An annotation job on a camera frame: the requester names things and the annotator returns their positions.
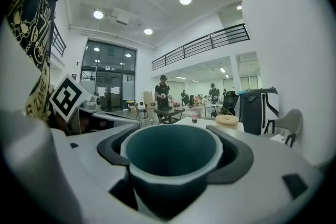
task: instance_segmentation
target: black shirt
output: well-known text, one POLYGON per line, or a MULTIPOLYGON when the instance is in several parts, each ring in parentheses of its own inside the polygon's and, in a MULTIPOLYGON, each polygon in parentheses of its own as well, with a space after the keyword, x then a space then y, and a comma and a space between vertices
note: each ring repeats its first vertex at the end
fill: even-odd
POLYGON ((212 98, 216 99, 219 96, 219 90, 216 88, 213 88, 209 90, 209 94, 211 95, 212 98))
POLYGON ((50 52, 56 1, 11 0, 6 12, 15 38, 41 72, 26 102, 26 114, 49 122, 49 126, 50 52))
MULTIPOLYGON (((157 92, 159 95, 161 95, 162 93, 167 96, 169 93, 169 86, 164 84, 162 85, 161 83, 159 83, 158 85, 155 86, 155 92, 157 92)), ((168 107, 169 106, 169 101, 168 101, 168 97, 161 99, 158 98, 157 99, 157 105, 161 108, 163 107, 168 107)))

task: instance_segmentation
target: office chair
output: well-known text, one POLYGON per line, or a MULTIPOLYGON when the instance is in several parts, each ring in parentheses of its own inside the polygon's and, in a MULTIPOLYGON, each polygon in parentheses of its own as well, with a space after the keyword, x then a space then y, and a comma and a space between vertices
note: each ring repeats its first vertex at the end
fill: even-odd
POLYGON ((236 93, 234 91, 232 92, 227 92, 225 97, 224 97, 224 101, 223 101, 223 106, 217 106, 215 108, 215 112, 211 113, 211 116, 216 117, 218 115, 236 115, 235 113, 235 106, 237 104, 239 96, 236 95, 236 93))

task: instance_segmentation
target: doorway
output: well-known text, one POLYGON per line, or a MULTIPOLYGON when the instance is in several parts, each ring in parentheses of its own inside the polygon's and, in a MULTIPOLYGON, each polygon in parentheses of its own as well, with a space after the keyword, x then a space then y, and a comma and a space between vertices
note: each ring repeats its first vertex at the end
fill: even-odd
POLYGON ((99 96, 103 111, 119 111, 122 104, 122 75, 97 71, 95 95, 99 96))

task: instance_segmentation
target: cup rim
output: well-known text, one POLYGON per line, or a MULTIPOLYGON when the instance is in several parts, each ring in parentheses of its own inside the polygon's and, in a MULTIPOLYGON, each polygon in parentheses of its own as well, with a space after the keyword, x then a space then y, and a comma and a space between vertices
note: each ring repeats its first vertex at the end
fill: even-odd
MULTIPOLYGON (((158 176, 158 175, 153 175, 150 174, 148 172, 145 172, 141 169, 139 169, 138 167, 136 167, 134 164, 132 164, 130 162, 130 172, 133 176, 136 176, 148 183, 152 183, 152 184, 162 184, 162 185, 182 185, 185 184, 187 182, 190 182, 200 176, 203 176, 204 174, 210 172, 211 170, 213 170, 214 168, 216 168, 219 159, 221 158, 222 154, 223 154, 223 145, 219 139, 219 137, 212 133, 211 131, 204 129, 204 128, 200 128, 197 126, 190 126, 190 125, 186 125, 186 124, 179 124, 179 126, 184 125, 184 126, 188 126, 190 128, 196 128, 196 129, 201 129, 202 131, 205 131, 207 134, 209 134, 214 140, 215 140, 215 144, 216 144, 216 151, 213 155, 213 157, 211 158, 211 160, 204 165, 203 167, 201 167, 200 169, 189 173, 189 174, 185 174, 185 175, 181 175, 181 176, 158 176)), ((172 125, 158 125, 158 126, 149 126, 143 129, 139 129, 137 131, 135 131, 134 133, 132 133, 131 135, 129 135, 121 144, 120 147, 120 155, 123 156, 124 158, 127 158, 127 154, 126 154, 126 145, 128 143, 128 141, 130 139, 132 139, 133 136, 135 136, 137 133, 139 133, 140 131, 143 131, 145 129, 148 128, 158 128, 158 127, 168 127, 168 126, 172 126, 172 125)))

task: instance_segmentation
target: balcony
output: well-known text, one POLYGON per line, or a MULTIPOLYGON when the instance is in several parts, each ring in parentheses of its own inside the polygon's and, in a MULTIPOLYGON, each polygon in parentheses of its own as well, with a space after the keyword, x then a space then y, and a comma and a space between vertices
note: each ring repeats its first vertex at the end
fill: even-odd
POLYGON ((153 71, 192 55, 249 39, 245 24, 230 26, 193 40, 157 58, 152 61, 153 71))
POLYGON ((63 57, 64 51, 66 49, 66 45, 61 37, 61 35, 58 32, 58 29, 56 27, 56 25, 54 24, 54 31, 52 33, 52 43, 51 43, 51 47, 55 47, 55 49, 59 52, 59 54, 61 54, 61 56, 63 57))

